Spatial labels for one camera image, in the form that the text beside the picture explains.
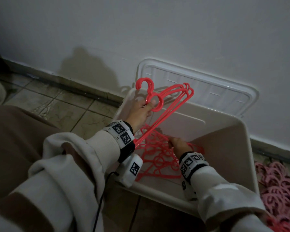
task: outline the person's left hand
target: person's left hand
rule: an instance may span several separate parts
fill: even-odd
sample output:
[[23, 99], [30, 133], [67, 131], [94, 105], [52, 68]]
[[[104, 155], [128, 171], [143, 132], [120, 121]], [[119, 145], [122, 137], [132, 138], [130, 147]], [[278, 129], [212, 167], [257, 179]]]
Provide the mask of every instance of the person's left hand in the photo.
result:
[[151, 116], [151, 109], [155, 107], [152, 102], [149, 102], [146, 106], [145, 104], [145, 100], [135, 101], [128, 118], [125, 120], [131, 125], [134, 134], [142, 127], [147, 117]]

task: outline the white plastic storage box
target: white plastic storage box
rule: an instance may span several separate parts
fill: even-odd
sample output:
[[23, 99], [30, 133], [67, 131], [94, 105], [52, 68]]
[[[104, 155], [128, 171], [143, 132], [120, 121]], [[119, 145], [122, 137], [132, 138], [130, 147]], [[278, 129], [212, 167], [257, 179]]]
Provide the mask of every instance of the white plastic storage box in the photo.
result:
[[[146, 96], [147, 88], [131, 89], [113, 120], [125, 120], [133, 102]], [[153, 113], [147, 123], [153, 124], [170, 104]], [[181, 137], [203, 147], [205, 159], [222, 177], [259, 194], [249, 135], [246, 125], [239, 118], [187, 102], [160, 124], [159, 129], [163, 134]], [[184, 197], [180, 179], [144, 176], [128, 190], [198, 216], [196, 203]]]

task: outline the beige pants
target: beige pants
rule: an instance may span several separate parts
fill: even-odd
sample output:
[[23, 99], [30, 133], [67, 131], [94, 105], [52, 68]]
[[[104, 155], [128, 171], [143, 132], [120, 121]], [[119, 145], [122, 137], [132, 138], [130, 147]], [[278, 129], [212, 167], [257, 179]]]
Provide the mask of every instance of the beige pants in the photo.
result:
[[0, 198], [28, 178], [29, 167], [42, 156], [44, 139], [59, 132], [28, 111], [0, 105]]

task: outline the person's right hand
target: person's right hand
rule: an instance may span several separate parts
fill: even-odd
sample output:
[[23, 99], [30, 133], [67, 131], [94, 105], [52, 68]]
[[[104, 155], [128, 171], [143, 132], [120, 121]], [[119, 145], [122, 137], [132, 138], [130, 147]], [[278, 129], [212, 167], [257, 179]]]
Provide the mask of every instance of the person's right hand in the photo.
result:
[[175, 156], [179, 159], [183, 153], [192, 151], [191, 147], [181, 138], [169, 138], [169, 146], [174, 147], [173, 152]]

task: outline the wristband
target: wristband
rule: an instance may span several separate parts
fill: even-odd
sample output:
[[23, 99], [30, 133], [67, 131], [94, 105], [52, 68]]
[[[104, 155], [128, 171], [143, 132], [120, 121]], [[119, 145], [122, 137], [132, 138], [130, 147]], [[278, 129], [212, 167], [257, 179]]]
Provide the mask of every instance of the wristband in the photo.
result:
[[102, 130], [112, 135], [118, 143], [120, 148], [119, 163], [122, 163], [132, 152], [134, 152], [134, 135], [130, 124], [122, 120], [117, 120], [105, 126]]
[[201, 167], [209, 166], [203, 155], [197, 152], [186, 152], [179, 159], [179, 168], [184, 179], [191, 185], [191, 176]]

